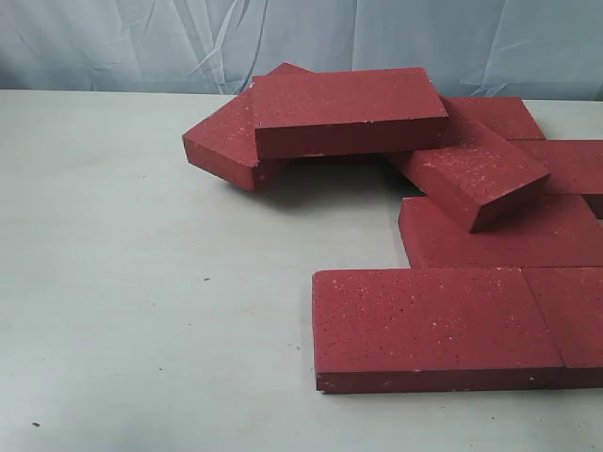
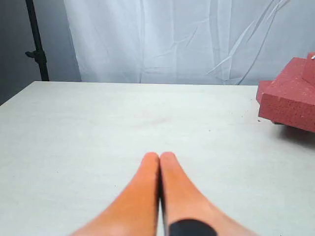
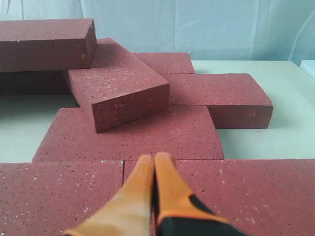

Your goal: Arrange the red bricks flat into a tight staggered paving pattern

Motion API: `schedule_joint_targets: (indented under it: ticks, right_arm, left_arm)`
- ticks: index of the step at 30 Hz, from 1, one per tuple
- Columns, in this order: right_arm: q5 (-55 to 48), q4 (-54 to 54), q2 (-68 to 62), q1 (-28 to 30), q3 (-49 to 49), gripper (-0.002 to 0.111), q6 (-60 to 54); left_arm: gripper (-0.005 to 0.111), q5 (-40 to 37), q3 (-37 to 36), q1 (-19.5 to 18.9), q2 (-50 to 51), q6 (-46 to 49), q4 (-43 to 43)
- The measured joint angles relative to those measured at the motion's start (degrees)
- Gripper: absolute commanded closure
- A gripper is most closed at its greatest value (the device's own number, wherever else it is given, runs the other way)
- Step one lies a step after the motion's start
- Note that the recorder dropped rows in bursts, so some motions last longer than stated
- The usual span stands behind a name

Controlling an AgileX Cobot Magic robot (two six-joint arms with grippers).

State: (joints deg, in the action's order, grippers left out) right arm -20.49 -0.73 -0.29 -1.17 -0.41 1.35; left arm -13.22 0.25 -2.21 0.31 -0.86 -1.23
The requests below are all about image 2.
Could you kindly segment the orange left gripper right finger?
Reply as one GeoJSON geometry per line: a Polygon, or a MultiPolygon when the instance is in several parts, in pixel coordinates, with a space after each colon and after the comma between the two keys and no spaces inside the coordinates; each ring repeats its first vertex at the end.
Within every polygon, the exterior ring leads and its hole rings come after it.
{"type": "Polygon", "coordinates": [[[188,178],[176,156],[160,156],[161,202],[166,236],[254,236],[213,205],[188,178]]]}

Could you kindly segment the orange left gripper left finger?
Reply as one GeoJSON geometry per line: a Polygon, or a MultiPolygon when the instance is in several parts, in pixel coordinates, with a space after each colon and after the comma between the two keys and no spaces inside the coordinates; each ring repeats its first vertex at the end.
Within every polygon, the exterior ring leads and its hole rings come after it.
{"type": "Polygon", "coordinates": [[[146,153],[122,193],[73,236],[155,236],[159,205],[159,156],[146,153]]]}

